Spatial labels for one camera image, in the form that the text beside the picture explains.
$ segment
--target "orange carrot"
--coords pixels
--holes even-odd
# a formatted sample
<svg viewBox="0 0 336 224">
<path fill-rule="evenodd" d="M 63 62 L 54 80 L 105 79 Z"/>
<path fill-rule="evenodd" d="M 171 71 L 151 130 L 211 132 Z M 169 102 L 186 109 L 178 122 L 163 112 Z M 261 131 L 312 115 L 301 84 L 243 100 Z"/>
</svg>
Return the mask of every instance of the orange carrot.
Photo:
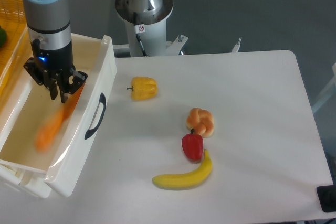
<svg viewBox="0 0 336 224">
<path fill-rule="evenodd" d="M 62 104 L 62 107 L 54 115 L 52 115 L 47 122 L 40 127 L 35 138 L 35 148 L 38 151 L 45 152 L 50 149 L 56 135 L 62 127 L 63 122 L 68 119 L 75 110 L 83 87 L 84 84 L 75 94 L 68 98 L 65 104 Z"/>
</svg>

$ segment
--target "yellow banana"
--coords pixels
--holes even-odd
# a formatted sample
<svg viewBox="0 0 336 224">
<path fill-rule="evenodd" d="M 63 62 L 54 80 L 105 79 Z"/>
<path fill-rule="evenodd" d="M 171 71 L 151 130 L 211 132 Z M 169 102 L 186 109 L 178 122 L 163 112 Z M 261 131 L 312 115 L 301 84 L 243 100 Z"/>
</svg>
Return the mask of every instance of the yellow banana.
<svg viewBox="0 0 336 224">
<path fill-rule="evenodd" d="M 155 185 L 168 189 L 183 189 L 196 186 L 204 181 L 212 170 L 209 151 L 204 150 L 204 159 L 194 171 L 184 174 L 162 174 L 152 178 Z"/>
</svg>

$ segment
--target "yellow bell pepper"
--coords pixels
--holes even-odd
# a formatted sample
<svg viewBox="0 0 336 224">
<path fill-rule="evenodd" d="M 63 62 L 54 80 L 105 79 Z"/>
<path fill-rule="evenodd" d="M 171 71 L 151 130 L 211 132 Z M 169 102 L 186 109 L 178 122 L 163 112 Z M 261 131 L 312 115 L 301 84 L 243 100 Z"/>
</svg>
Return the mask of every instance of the yellow bell pepper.
<svg viewBox="0 0 336 224">
<path fill-rule="evenodd" d="M 136 101 L 146 100 L 156 96 L 157 83 L 150 77 L 134 77 L 131 81 L 132 99 Z"/>
</svg>

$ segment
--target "red bell pepper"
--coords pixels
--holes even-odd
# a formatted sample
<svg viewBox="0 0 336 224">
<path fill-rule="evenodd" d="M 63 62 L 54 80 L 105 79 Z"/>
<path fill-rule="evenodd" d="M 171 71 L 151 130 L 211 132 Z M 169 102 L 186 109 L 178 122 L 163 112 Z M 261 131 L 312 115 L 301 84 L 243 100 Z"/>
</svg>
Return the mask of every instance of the red bell pepper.
<svg viewBox="0 0 336 224">
<path fill-rule="evenodd" d="M 191 129 L 190 134 L 182 138 L 182 149 L 187 158 L 197 161 L 202 158 L 203 138 L 201 135 L 194 134 L 195 130 Z"/>
</svg>

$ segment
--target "metal bracket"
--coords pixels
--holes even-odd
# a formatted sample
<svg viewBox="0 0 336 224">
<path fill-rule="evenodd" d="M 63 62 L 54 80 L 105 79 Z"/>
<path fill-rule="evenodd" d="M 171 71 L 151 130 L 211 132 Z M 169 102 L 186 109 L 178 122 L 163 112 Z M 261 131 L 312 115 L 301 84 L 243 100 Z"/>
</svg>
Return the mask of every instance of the metal bracket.
<svg viewBox="0 0 336 224">
<path fill-rule="evenodd" d="M 184 35 L 179 35 L 174 42 L 171 43 L 171 45 L 166 50 L 166 55 L 179 55 L 181 52 L 182 47 L 184 44 L 188 41 L 188 37 Z"/>
</svg>

